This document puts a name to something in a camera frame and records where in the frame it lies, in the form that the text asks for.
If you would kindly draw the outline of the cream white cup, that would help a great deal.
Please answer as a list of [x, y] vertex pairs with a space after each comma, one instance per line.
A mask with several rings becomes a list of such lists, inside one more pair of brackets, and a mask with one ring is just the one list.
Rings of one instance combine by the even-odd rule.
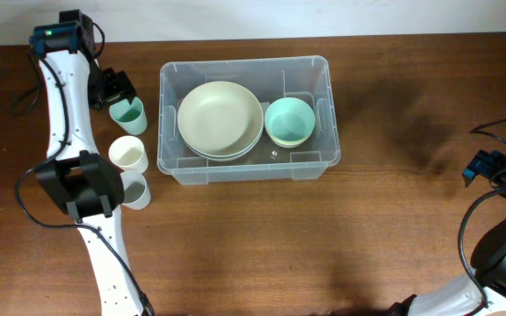
[[140, 174], [148, 168], [148, 157], [143, 142], [131, 135], [117, 138], [109, 147], [109, 159], [124, 171]]

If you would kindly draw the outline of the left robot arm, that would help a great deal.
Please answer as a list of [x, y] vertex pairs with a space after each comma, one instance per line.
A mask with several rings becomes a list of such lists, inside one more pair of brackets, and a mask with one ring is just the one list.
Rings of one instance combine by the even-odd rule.
[[129, 268], [121, 229], [125, 190], [119, 169], [99, 154], [90, 110], [132, 101], [124, 72], [102, 69], [98, 26], [80, 10], [62, 11], [55, 24], [34, 28], [29, 54], [46, 88], [50, 123], [47, 157], [33, 167], [41, 188], [87, 247], [103, 315], [151, 315], [154, 310]]

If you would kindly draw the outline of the white small bowl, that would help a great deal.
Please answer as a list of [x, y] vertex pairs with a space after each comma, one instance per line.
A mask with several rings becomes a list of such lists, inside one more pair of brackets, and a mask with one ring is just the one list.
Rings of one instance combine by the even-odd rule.
[[270, 139], [279, 147], [283, 147], [283, 148], [294, 148], [294, 147], [298, 147], [299, 145], [301, 145], [302, 143], [304, 143], [306, 140], [309, 139], [309, 137], [304, 137], [300, 140], [281, 140], [280, 138], [272, 135], [272, 134], [269, 134], [269, 137]]

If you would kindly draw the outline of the beige bowl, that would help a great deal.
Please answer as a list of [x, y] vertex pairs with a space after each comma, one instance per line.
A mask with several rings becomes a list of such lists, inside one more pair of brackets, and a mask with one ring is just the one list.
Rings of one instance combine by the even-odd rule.
[[264, 128], [264, 113], [255, 95], [237, 83], [199, 85], [179, 106], [177, 125], [195, 152], [226, 160], [245, 154]]
[[189, 145], [186, 142], [185, 142], [185, 145], [193, 153], [198, 154], [199, 156], [202, 156], [202, 157], [204, 157], [204, 158], [206, 158], [208, 160], [212, 160], [212, 161], [216, 161], [216, 162], [228, 162], [228, 161], [236, 160], [236, 159], [241, 158], [242, 156], [246, 155], [259, 142], [259, 140], [261, 139], [261, 135], [262, 134], [263, 134], [263, 132], [260, 132], [258, 134], [258, 136], [256, 137], [256, 139], [249, 146], [247, 146], [245, 149], [243, 149], [242, 151], [240, 151], [238, 153], [235, 153], [235, 154], [229, 154], [229, 155], [211, 155], [211, 154], [206, 154], [206, 153], [200, 152], [198, 149], [193, 148], [191, 145]]

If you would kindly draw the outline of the mint green small bowl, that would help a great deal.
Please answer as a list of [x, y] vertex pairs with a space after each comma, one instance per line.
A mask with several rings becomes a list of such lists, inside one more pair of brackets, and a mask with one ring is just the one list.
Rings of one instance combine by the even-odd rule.
[[314, 110], [296, 97], [280, 98], [271, 103], [266, 112], [266, 132], [281, 140], [310, 137], [314, 127]]

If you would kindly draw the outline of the grey translucent cup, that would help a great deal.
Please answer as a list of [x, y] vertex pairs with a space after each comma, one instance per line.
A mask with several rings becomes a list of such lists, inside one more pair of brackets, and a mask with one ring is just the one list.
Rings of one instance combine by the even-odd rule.
[[123, 206], [133, 210], [142, 210], [151, 202], [151, 192], [145, 177], [135, 171], [125, 171], [120, 174], [123, 188]]

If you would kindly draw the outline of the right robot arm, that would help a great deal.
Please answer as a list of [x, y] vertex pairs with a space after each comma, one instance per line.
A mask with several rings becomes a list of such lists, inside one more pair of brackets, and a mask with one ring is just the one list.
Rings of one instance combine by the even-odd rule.
[[[506, 118], [476, 126], [472, 133], [483, 134], [506, 145]], [[491, 191], [476, 198], [461, 220], [457, 238], [459, 259], [465, 274], [438, 291], [412, 295], [396, 302], [387, 315], [490, 315], [506, 312], [506, 218], [489, 229], [474, 247], [470, 260], [464, 251], [464, 235], [474, 211], [490, 198], [506, 199], [506, 154], [481, 150], [462, 172], [465, 186], [482, 176]]]

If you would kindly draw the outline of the clear plastic storage bin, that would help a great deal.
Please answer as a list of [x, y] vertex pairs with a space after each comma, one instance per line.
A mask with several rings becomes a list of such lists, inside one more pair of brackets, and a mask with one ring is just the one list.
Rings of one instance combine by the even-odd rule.
[[[267, 134], [246, 155], [216, 162], [193, 153], [178, 131], [184, 97], [199, 85], [238, 83], [260, 101], [296, 97], [314, 110], [315, 127], [294, 148], [277, 146]], [[328, 61], [319, 55], [230, 61], [173, 61], [160, 70], [156, 165], [182, 185], [267, 179], [317, 179], [341, 159]]]

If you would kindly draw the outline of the mint green cup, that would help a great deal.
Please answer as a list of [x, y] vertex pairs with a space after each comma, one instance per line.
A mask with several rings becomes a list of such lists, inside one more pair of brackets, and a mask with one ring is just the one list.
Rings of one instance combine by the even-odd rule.
[[139, 135], [148, 127], [143, 102], [135, 97], [131, 102], [122, 100], [109, 107], [109, 115], [126, 133]]

